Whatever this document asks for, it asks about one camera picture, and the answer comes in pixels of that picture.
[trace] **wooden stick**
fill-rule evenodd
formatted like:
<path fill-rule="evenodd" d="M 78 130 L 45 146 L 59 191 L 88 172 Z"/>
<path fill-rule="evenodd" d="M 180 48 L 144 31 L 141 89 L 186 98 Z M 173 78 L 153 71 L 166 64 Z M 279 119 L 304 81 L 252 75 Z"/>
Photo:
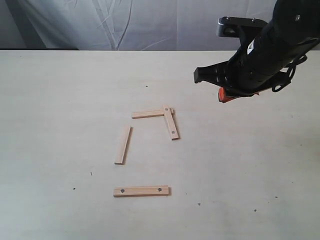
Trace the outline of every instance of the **wooden stick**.
<path fill-rule="evenodd" d="M 168 196 L 168 195 L 170 195 L 170 188 L 167 185 L 116 187 L 113 190 L 113 196 L 115 198 Z"/>
<path fill-rule="evenodd" d="M 132 129 L 132 127 L 130 125 L 127 125 L 124 128 L 120 152 L 114 162 L 114 164 L 116 164 L 116 165 L 124 165 L 125 164 L 125 158 L 126 158 L 126 153 L 128 150 L 128 143 L 129 143 L 131 129 Z"/>
<path fill-rule="evenodd" d="M 175 114 L 175 111 L 170 108 L 171 114 Z M 161 110 L 155 111 L 142 111 L 142 112 L 133 112 L 132 119 L 142 119 L 142 118 L 151 118 L 151 117 L 161 117 L 164 116 L 165 112 Z"/>
<path fill-rule="evenodd" d="M 176 140 L 176 139 L 179 139 L 179 135 L 178 135 L 177 128 L 175 125 L 175 121 L 172 118 L 172 115 L 171 115 L 171 112 L 169 111 L 169 109 L 170 108 L 168 105 L 163 105 L 164 118 L 165 118 L 168 130 L 169 130 L 170 137 L 172 140 Z"/>

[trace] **white table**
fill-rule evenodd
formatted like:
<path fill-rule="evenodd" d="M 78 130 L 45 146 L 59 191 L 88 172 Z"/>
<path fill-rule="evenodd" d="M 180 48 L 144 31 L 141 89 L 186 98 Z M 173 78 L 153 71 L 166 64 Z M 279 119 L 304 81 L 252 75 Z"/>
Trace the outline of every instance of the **white table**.
<path fill-rule="evenodd" d="M 222 104 L 193 71 L 232 54 L 1 51 L 0 239 L 319 239 L 320 52 L 283 91 Z M 163 104 L 180 140 L 131 119 Z M 152 185 L 172 195 L 113 197 Z"/>

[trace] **white backdrop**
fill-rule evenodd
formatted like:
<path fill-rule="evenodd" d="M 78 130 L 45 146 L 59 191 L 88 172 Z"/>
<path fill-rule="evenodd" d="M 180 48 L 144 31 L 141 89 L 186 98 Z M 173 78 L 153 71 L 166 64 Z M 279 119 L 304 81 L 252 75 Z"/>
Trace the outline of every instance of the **white backdrop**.
<path fill-rule="evenodd" d="M 199 51 L 237 49 L 237 39 L 216 36 L 218 18 L 230 15 L 268 22 L 276 0 L 18 2 L 48 48 Z"/>

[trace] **light wood piece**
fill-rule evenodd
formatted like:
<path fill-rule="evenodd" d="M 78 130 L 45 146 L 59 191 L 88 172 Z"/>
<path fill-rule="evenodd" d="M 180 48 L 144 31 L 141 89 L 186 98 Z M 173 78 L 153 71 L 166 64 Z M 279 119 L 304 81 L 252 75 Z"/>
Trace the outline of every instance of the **light wood piece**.
<path fill-rule="evenodd" d="M 113 196 L 115 198 L 168 196 L 168 195 L 170 195 L 170 188 L 167 185 L 116 187 L 113 190 Z"/>
<path fill-rule="evenodd" d="M 123 137 L 121 140 L 121 145 L 120 145 L 120 151 L 119 154 L 114 162 L 116 165 L 124 165 L 125 164 L 125 158 L 126 158 L 126 153 L 128 150 L 128 143 L 129 143 L 129 138 L 130 138 L 130 133 L 131 133 L 132 127 L 130 125 L 126 125 L 123 131 Z"/>
<path fill-rule="evenodd" d="M 169 109 L 170 108 L 168 105 L 163 105 L 164 118 L 165 118 L 168 130 L 169 130 L 170 137 L 172 140 L 177 140 L 177 139 L 179 139 L 178 131 L 177 131 L 177 128 L 175 125 L 175 121 L 174 121 Z"/>
<path fill-rule="evenodd" d="M 175 111 L 170 108 L 171 114 L 175 114 Z M 142 119 L 142 118 L 151 118 L 151 117 L 161 117 L 164 116 L 165 112 L 163 109 L 155 111 L 142 111 L 142 112 L 133 112 L 132 119 Z"/>

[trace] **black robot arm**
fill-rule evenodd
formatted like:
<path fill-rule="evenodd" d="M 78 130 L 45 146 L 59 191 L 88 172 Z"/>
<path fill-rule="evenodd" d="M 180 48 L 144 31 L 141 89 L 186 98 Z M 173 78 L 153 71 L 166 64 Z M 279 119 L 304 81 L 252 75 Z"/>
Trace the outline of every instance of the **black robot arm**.
<path fill-rule="evenodd" d="M 220 86 L 222 103 L 267 89 L 279 92 L 291 83 L 297 65 L 307 60 L 306 53 L 320 43 L 320 1 L 277 0 L 269 23 L 223 17 L 217 34 L 239 38 L 241 47 L 229 61 L 198 67 L 195 83 Z"/>

